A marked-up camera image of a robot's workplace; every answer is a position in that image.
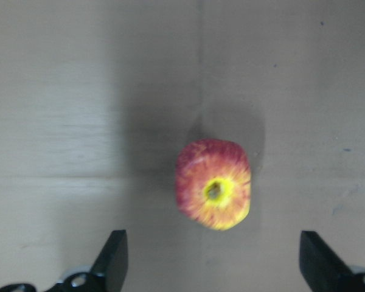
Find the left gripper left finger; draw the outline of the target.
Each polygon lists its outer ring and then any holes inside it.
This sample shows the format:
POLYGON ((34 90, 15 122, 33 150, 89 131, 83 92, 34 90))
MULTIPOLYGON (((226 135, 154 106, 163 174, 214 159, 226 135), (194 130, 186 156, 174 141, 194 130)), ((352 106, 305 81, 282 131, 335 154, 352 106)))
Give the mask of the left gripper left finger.
POLYGON ((96 260, 86 271, 70 273, 49 291, 121 291, 128 272, 128 239, 125 230, 110 233, 96 260))

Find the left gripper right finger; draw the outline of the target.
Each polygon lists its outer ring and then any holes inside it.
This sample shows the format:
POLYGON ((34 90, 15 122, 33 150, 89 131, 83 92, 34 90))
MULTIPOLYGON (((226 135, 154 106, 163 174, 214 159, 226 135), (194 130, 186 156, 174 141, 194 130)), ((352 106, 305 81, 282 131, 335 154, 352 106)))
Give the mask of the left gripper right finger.
POLYGON ((365 291, 365 271, 354 272, 316 231, 302 231, 299 269, 312 291, 365 291))

